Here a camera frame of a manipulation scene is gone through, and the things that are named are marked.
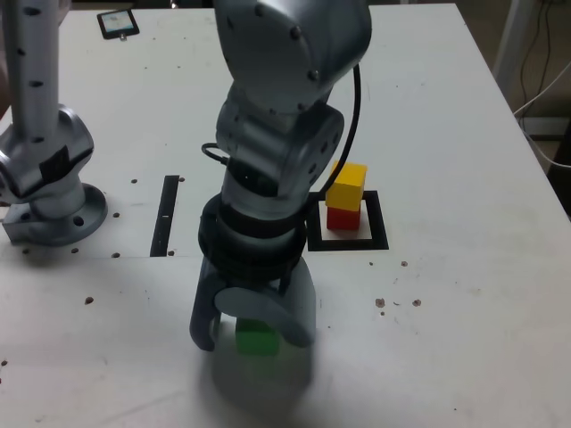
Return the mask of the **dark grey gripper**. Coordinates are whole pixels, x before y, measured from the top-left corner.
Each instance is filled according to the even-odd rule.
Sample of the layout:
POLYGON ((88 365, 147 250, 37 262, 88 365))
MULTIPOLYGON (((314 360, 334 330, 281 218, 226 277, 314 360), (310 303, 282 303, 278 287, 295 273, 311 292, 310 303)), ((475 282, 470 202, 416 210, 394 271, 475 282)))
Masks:
POLYGON ((283 294, 281 283, 281 279, 252 282, 220 276, 204 259, 189 325, 194 344, 200 350, 215 350, 222 312, 261 321, 295 347, 311 346, 316 336, 316 292, 305 260, 295 266, 283 294))

